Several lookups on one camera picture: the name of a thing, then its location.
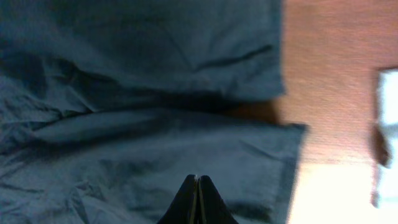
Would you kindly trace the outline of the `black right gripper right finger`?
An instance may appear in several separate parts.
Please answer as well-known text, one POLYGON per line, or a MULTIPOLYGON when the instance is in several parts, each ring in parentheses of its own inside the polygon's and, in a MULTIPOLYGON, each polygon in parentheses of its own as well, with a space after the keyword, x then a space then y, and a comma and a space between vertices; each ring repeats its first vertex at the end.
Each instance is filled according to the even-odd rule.
POLYGON ((238 224, 207 175, 198 181, 197 219, 199 224, 238 224))

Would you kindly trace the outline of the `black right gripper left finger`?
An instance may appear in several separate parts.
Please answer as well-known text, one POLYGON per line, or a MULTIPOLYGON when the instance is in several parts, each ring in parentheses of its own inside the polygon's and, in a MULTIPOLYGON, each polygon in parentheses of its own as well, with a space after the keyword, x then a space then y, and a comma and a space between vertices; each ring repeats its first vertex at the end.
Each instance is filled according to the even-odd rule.
POLYGON ((197 223, 197 176, 188 175, 158 224, 197 223))

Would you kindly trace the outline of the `navy blue shorts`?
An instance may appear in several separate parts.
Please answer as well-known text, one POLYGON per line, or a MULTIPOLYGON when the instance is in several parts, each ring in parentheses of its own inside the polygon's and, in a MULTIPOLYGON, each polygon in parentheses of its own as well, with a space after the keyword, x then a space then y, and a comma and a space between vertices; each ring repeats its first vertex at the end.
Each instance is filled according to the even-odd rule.
POLYGON ((238 223, 285 223, 305 126, 224 115, 283 94, 282 9, 2 1, 1 222, 158 223, 207 175, 238 223))

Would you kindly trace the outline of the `light blue patterned cloth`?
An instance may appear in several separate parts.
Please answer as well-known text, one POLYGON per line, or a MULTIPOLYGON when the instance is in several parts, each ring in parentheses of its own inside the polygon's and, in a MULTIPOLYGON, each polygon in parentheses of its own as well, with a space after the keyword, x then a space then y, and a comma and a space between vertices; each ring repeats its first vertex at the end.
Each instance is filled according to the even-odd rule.
POLYGON ((397 69, 379 72, 377 86, 377 133, 382 154, 377 162, 376 207, 397 211, 397 69))

